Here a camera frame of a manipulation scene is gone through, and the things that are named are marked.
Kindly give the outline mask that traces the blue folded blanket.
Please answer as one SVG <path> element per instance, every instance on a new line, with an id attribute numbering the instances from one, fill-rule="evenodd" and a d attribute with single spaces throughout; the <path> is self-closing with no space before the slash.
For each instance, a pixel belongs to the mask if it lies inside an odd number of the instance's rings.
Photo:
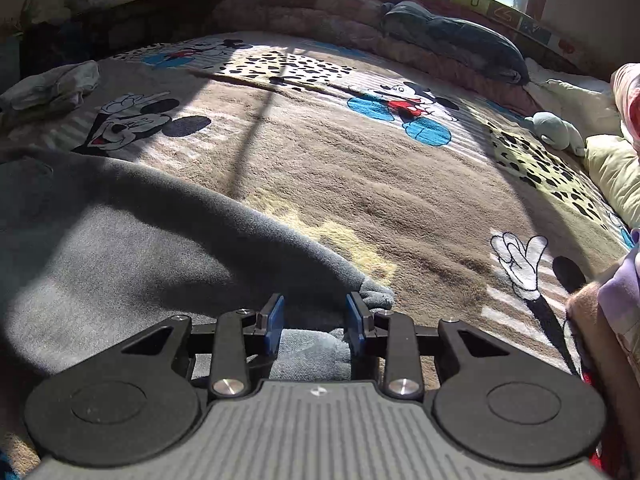
<path id="1" fill-rule="evenodd" d="M 388 6 L 381 26 L 386 35 L 452 58 L 489 79 L 517 86 L 529 83 L 521 51 L 491 28 L 435 14 L 412 1 Z"/>

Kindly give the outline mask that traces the orange white rolled comforter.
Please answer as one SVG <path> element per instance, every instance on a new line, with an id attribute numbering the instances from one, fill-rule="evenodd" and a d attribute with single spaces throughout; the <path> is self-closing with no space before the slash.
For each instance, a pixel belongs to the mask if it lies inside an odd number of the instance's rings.
<path id="1" fill-rule="evenodd" d="M 624 137 L 639 151 L 640 143 L 640 64 L 627 63 L 611 76 L 615 105 L 620 113 Z"/>

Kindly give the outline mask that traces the pink purple quilt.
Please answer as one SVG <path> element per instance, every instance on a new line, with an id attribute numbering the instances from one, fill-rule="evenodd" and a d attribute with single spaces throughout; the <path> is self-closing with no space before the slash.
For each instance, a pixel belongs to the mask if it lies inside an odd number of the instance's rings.
<path id="1" fill-rule="evenodd" d="M 484 96 L 521 115 L 540 109 L 524 86 L 489 79 L 468 66 L 386 35 L 380 0 L 222 0 L 210 20 L 220 30 L 277 32 L 370 52 Z"/>

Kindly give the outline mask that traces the lavender folded cloth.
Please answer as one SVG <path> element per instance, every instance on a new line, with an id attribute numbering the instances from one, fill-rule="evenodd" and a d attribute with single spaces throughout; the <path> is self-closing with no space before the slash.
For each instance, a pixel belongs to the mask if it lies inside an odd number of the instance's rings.
<path id="1" fill-rule="evenodd" d="M 639 366 L 639 230 L 631 231 L 634 248 L 598 292 L 600 307 L 631 362 Z"/>

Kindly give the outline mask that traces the grey sweatpants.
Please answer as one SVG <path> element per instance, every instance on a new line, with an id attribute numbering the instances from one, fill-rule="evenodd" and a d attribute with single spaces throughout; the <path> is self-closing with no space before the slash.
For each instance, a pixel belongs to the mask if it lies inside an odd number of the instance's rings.
<path id="1" fill-rule="evenodd" d="M 392 291 L 328 248 L 207 188 L 119 159 L 1 154 L 1 341 L 50 375 L 175 313 L 196 322 L 285 296 L 285 323 L 334 330 L 346 297 Z"/>

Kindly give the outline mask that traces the white plush toy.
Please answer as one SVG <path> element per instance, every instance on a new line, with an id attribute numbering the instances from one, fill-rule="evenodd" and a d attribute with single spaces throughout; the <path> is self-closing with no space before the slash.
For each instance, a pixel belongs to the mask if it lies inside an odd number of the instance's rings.
<path id="1" fill-rule="evenodd" d="M 525 118 L 529 130 L 544 144 L 558 151 L 571 151 L 577 157 L 586 154 L 585 141 L 570 122 L 549 112 L 538 112 Z"/>

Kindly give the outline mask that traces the Mickey Mouse fleece blanket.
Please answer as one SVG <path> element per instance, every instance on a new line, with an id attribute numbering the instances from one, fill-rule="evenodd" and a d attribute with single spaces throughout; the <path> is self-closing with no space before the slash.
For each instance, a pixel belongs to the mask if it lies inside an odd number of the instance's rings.
<path id="1" fill-rule="evenodd" d="M 582 164 L 478 96 L 364 54 L 266 34 L 107 58 L 81 107 L 1 138 L 207 188 L 336 252 L 431 322 L 457 314 L 568 370 L 556 256 L 596 270 L 630 227 Z M 37 456 L 1 379 L 1 447 Z"/>

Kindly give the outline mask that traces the dark cluttered side table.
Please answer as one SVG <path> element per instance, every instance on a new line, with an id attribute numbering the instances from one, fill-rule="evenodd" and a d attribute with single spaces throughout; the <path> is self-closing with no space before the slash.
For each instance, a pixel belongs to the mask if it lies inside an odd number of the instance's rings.
<path id="1" fill-rule="evenodd" d="M 1 85 L 214 30 L 222 0 L 1 0 Z"/>

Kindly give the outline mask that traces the folded white grey garment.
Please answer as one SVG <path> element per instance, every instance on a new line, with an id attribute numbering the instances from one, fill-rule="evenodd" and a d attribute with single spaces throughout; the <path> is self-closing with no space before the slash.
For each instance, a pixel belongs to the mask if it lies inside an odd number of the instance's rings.
<path id="1" fill-rule="evenodd" d="M 98 86 L 99 65 L 90 60 L 28 76 L 1 95 L 1 128 L 68 113 Z"/>

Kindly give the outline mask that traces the cream duvet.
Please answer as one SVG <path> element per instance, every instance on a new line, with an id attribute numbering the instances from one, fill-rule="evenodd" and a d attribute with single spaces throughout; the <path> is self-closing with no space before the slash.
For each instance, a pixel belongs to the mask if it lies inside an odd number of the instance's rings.
<path id="1" fill-rule="evenodd" d="M 554 72 L 526 61 L 530 81 L 526 92 L 541 112 L 570 122 L 585 141 L 584 161 L 591 180 L 616 214 L 631 229 L 639 226 L 639 152 L 624 137 L 611 78 Z"/>

